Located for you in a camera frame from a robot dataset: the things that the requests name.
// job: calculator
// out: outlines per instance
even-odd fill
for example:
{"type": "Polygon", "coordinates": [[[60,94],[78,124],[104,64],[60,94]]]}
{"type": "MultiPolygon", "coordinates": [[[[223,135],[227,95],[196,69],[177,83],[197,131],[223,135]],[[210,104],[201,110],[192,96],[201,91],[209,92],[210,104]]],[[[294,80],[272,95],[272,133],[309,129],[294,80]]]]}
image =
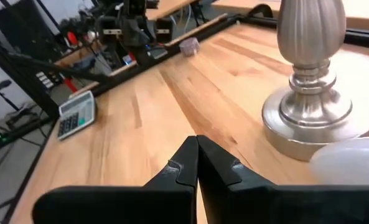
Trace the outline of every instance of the calculator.
{"type": "Polygon", "coordinates": [[[60,127],[58,140],[81,131],[95,121],[96,103],[91,91],[86,91],[72,99],[69,99],[59,107],[60,127]]]}

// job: small plastic container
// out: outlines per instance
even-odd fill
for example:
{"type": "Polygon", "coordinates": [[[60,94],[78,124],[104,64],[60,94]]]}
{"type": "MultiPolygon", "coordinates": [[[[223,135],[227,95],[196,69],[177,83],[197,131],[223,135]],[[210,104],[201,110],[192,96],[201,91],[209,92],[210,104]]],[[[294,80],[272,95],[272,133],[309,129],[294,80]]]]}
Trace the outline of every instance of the small plastic container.
{"type": "Polygon", "coordinates": [[[198,53],[200,47],[197,38],[191,37],[183,40],[180,45],[180,51],[186,56],[190,57],[198,53]]]}

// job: silver lamp base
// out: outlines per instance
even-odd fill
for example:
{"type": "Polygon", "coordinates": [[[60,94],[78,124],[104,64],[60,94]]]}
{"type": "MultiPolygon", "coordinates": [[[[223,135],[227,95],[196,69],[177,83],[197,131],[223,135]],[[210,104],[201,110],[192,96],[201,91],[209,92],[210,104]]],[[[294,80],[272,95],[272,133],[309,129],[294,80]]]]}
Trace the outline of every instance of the silver lamp base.
{"type": "Polygon", "coordinates": [[[313,154],[327,144],[369,136],[369,96],[350,96],[351,111],[340,121],[309,127],[288,121],[281,115],[281,101],[290,92],[289,87],[276,91],[264,102],[262,110],[267,140],[280,153],[300,161],[310,161],[313,154]]]}

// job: black mount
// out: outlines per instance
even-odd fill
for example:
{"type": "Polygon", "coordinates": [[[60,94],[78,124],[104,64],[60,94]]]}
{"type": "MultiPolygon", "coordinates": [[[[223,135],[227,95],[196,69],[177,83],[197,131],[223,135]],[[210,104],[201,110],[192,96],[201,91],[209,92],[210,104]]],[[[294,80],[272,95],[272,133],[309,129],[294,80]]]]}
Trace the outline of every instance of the black mount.
{"type": "Polygon", "coordinates": [[[279,186],[205,136],[188,137],[144,187],[63,187],[37,201],[34,223],[369,223],[367,186],[279,186]]]}

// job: red object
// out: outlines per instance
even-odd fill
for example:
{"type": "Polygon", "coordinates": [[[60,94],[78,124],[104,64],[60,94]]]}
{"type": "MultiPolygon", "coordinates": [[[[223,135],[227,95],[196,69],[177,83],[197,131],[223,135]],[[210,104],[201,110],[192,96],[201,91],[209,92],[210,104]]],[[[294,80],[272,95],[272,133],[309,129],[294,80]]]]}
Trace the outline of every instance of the red object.
{"type": "Polygon", "coordinates": [[[72,91],[72,93],[75,93],[76,91],[78,91],[78,89],[72,84],[71,80],[65,77],[63,79],[64,79],[64,83],[72,91]]]}
{"type": "Polygon", "coordinates": [[[67,37],[72,45],[78,45],[78,39],[73,32],[68,32],[67,37]]]}
{"type": "Polygon", "coordinates": [[[136,60],[136,58],[134,57],[134,55],[131,52],[129,52],[129,57],[132,60],[132,62],[136,60]]]}

